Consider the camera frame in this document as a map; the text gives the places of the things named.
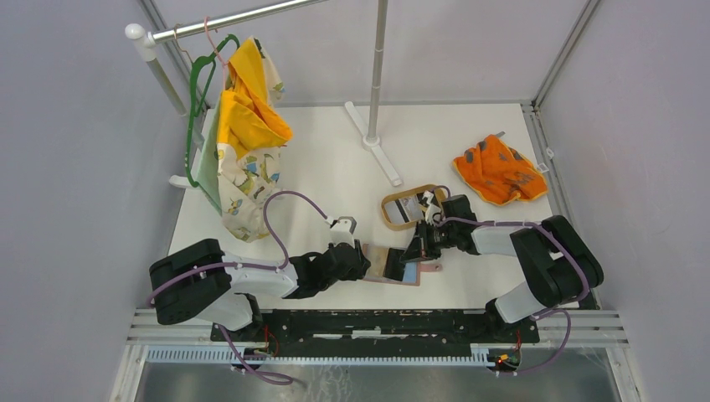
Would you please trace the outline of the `yellow striped card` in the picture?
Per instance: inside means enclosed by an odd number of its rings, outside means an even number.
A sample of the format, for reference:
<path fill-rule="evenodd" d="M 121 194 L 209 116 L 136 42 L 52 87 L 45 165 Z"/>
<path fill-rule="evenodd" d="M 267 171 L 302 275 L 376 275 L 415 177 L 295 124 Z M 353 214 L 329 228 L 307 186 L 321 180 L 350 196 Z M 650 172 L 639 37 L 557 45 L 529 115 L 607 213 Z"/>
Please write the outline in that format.
<path fill-rule="evenodd" d="M 370 266 L 366 272 L 365 278 L 369 281 L 381 281 L 384 278 L 386 271 L 389 248 L 378 245 L 367 245 L 364 250 L 366 258 L 370 262 Z"/>

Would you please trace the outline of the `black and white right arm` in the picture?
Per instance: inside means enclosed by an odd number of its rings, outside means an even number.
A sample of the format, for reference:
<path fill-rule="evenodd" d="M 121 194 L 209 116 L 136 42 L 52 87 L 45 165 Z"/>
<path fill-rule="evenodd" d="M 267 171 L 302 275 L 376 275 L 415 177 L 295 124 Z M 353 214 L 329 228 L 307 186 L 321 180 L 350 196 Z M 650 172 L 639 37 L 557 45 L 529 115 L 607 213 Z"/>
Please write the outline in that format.
<path fill-rule="evenodd" d="M 443 250 L 517 259 L 523 282 L 485 307 L 484 332 L 504 342 L 526 318 L 548 317 L 557 306 L 583 300 L 604 281 L 603 269 L 562 215 L 542 221 L 480 221 L 463 194 L 428 204 L 401 256 L 405 264 L 438 260 Z"/>

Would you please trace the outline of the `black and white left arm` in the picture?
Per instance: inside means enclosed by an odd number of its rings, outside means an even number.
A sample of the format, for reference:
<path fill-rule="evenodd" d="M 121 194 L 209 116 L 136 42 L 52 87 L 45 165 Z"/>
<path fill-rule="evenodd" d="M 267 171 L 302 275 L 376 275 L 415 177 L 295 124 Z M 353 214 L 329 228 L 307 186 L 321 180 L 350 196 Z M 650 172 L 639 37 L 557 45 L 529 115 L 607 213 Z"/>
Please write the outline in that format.
<path fill-rule="evenodd" d="M 163 326 L 199 319 L 248 342 L 263 330 L 257 296 L 311 298 L 339 281 L 362 280 L 370 265 L 359 241 L 330 244 L 281 267 L 277 261 L 232 255 L 216 239 L 206 239 L 150 266 L 148 300 Z"/>

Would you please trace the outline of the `glossy black card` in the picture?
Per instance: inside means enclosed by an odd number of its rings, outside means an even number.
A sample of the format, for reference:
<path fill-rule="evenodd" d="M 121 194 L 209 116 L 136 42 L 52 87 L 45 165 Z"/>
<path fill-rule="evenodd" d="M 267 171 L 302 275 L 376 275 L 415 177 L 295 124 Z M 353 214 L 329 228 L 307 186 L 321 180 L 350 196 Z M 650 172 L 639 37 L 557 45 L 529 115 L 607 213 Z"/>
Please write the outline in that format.
<path fill-rule="evenodd" d="M 406 264 L 401 260 L 404 250 L 389 248 L 383 271 L 383 277 L 392 281 L 402 281 Z"/>

